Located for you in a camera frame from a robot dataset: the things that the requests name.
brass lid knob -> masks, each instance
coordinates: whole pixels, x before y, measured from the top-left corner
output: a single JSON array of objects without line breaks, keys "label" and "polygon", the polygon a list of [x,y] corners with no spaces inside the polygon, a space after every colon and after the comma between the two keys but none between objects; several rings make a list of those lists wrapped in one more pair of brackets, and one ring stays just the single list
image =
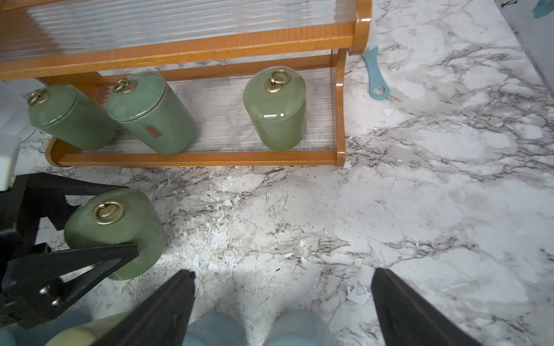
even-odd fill
[{"label": "brass lid knob", "polygon": [[[286,75],[286,79],[283,79],[279,76],[276,76],[276,73],[284,73]],[[265,89],[274,94],[278,91],[280,91],[283,88],[283,85],[290,82],[290,74],[285,70],[275,70],[271,73],[271,78],[265,82]]]},{"label": "brass lid knob", "polygon": [[32,105],[40,105],[44,102],[46,102],[46,100],[50,97],[50,91],[48,90],[41,90],[41,89],[36,89],[35,91],[33,91],[33,93],[31,94],[31,96],[29,96],[29,98],[27,99],[27,104],[29,106],[32,106]]},{"label": "brass lid knob", "polygon": [[[93,219],[99,225],[110,225],[123,217],[125,208],[116,200],[105,200],[97,204],[93,209]],[[105,220],[110,215],[118,213],[113,219]]]},{"label": "brass lid knob", "polygon": [[122,92],[124,94],[133,91],[137,86],[136,80],[129,80],[127,77],[123,77],[114,87],[114,92]]}]

marble countertop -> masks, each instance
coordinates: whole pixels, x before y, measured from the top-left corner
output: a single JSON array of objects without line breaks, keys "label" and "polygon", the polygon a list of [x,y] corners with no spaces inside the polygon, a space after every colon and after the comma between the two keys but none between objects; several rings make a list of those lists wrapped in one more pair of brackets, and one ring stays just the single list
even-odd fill
[{"label": "marble countertop", "polygon": [[[126,311],[187,268],[193,318],[228,312],[249,345],[293,308],[337,345],[383,345],[369,289],[387,267],[486,345],[554,343],[553,99],[493,0],[380,1],[375,19],[391,95],[371,99],[348,58],[343,168],[59,169],[49,136],[24,142],[17,174],[138,189],[167,233],[152,269],[77,307]],[[39,241],[63,249],[43,221]]]}]

metal screw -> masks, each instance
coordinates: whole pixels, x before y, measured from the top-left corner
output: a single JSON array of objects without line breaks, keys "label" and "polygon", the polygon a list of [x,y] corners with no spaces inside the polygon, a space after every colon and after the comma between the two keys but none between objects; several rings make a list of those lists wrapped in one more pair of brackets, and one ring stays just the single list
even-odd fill
[{"label": "metal screw", "polygon": [[48,289],[50,289],[50,285],[46,285],[44,286],[43,288],[40,289],[40,291],[38,291],[38,293],[43,296],[45,295],[46,293],[48,293]]}]

wooden shelf rack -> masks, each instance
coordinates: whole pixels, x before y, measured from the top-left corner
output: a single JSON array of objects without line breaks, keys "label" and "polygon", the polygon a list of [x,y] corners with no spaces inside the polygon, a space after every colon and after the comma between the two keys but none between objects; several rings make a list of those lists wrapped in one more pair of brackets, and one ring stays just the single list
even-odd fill
[{"label": "wooden shelf rack", "polygon": [[[9,23],[11,12],[21,11],[26,6],[37,6],[51,1],[54,0],[5,1],[2,13],[0,13],[2,16],[0,30],[3,29],[2,26]],[[332,50],[330,55],[206,66],[159,71],[159,73],[166,81],[176,81],[250,75],[276,65],[284,65],[300,71],[329,68],[335,135],[333,150],[184,152],[172,156],[155,153],[84,153],[70,144],[53,138],[46,151],[46,158],[49,163],[58,167],[278,165],[336,165],[341,167],[344,165],[346,157],[343,118],[346,54],[347,52],[350,54],[363,53],[369,35],[370,21],[371,0],[357,0],[357,16],[354,22],[4,61],[0,62],[0,80],[37,78],[49,85],[68,83],[102,103],[110,85],[125,75],[101,76],[97,71],[312,50]]]}]

green ceramic canister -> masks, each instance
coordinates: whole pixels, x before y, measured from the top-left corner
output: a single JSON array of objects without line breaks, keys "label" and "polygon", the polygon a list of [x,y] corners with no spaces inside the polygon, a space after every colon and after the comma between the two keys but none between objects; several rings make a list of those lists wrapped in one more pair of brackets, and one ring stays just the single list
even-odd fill
[{"label": "green ceramic canister", "polygon": [[126,188],[102,193],[80,206],[65,224],[64,238],[72,249],[136,244],[138,257],[108,276],[112,280],[144,273],[166,247],[162,223],[148,197]]},{"label": "green ceramic canister", "polygon": [[120,80],[106,109],[112,119],[162,155],[180,153],[196,138],[191,114],[155,72],[139,72]]},{"label": "green ceramic canister", "polygon": [[244,107],[266,146],[288,150],[306,133],[306,83],[293,69],[276,66],[258,72],[246,85]]},{"label": "green ceramic canister", "polygon": [[58,333],[45,346],[90,346],[123,321],[129,312],[118,313]]},{"label": "green ceramic canister", "polygon": [[73,85],[50,85],[27,100],[31,125],[75,147],[97,150],[115,136],[117,123]]}]

